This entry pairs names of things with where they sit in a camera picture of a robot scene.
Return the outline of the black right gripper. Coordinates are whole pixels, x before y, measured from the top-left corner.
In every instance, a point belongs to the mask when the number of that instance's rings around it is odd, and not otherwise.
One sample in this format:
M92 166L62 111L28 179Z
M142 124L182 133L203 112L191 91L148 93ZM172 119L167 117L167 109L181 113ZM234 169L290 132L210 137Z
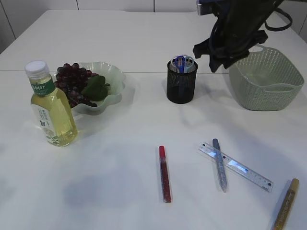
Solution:
M258 30L246 38L232 37L226 40L210 35L205 41L193 48L195 58L208 55L209 67L215 73L221 65L228 69L241 59L248 57L249 49L256 44L263 44L268 39L264 30Z

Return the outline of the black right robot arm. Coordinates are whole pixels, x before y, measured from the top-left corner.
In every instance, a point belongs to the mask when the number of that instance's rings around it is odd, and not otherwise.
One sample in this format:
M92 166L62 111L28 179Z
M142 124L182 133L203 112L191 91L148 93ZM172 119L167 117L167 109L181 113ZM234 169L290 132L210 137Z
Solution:
M210 37L193 48L195 58L209 56L209 67L215 73L249 55L249 49L263 44L268 36L260 27L278 8L280 0L199 0L198 15L217 17Z

